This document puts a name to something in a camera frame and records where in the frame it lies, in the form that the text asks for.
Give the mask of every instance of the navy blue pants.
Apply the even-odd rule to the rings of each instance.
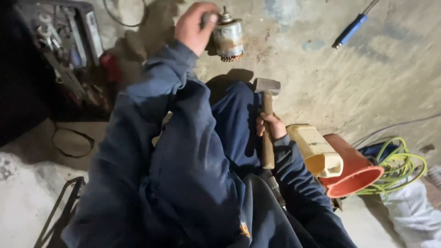
[[[259,174],[262,139],[256,135],[260,97],[246,83],[234,82],[225,96],[211,106],[230,170],[239,177]]]

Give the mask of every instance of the yellow plastic jug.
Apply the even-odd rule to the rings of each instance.
[[[343,159],[315,127],[295,124],[287,126],[286,131],[291,140],[297,142],[305,166],[314,176],[328,178],[341,175]]]

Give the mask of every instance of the person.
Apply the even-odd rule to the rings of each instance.
[[[176,25],[175,41],[119,94],[62,232],[68,247],[355,247],[285,125],[258,114],[259,96],[247,84],[232,84],[210,106],[210,90],[191,69],[218,11],[212,3],[193,4]],[[201,29],[205,12],[210,21]],[[168,111],[173,115],[162,126]],[[286,211],[255,173],[264,122]]]

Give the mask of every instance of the right hand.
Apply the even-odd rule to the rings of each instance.
[[[201,29],[202,15],[210,13],[209,21]],[[213,3],[194,3],[181,16],[175,28],[175,39],[186,45],[198,57],[205,50],[216,26],[219,8]]]
[[[271,129],[271,135],[273,140],[278,140],[287,134],[285,124],[283,124],[280,117],[278,117],[275,113],[273,115],[269,115],[266,113],[260,113],[260,116],[257,117],[257,135],[262,137],[263,132],[265,131],[265,122]]]

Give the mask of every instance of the concrete floor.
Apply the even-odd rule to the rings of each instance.
[[[118,56],[124,72],[121,88],[139,78],[146,56],[173,39],[174,23],[193,3],[191,0],[147,1],[145,23],[139,29],[124,29],[110,19],[101,0],[89,2],[95,6],[103,46]],[[108,2],[125,23],[137,23],[142,17],[140,0]],[[249,81],[253,77],[281,81],[282,91],[273,104],[274,111],[286,124],[309,123],[323,135],[337,133],[352,143],[381,127],[441,112],[438,97],[441,71],[436,72],[441,64],[440,1],[382,0],[351,41],[338,50],[331,48],[335,38],[370,0],[214,2],[228,6],[233,17],[243,19],[246,55],[242,60],[224,63],[219,57],[204,53],[196,73],[204,82],[218,75]],[[440,123],[441,119],[433,119],[393,128],[372,137],[371,141],[399,135],[406,140],[411,152],[423,156],[429,166],[440,164],[441,153],[436,152],[441,147]],[[84,132],[99,142],[106,123],[61,125]],[[51,144],[52,132],[53,125],[46,120],[0,150],[19,156],[25,164],[52,161],[84,173],[96,148],[81,159],[63,157]],[[71,152],[80,154],[87,150],[87,142],[68,133],[59,134],[56,141]],[[429,144],[434,145],[434,151],[419,151]],[[12,171],[12,176],[19,176],[17,171]],[[41,171],[31,171],[36,177],[49,179],[49,175],[42,176]],[[57,173],[60,181],[54,185],[72,176],[67,170],[57,170]],[[47,188],[41,183],[38,186]],[[16,187],[0,181],[0,188]],[[60,189],[51,190],[50,199]],[[385,215],[372,214],[375,207],[366,207],[357,197],[345,204],[348,207],[339,215],[359,247],[402,246],[392,238],[393,231],[388,231],[390,222],[384,221]],[[366,218],[354,221],[355,215]]]

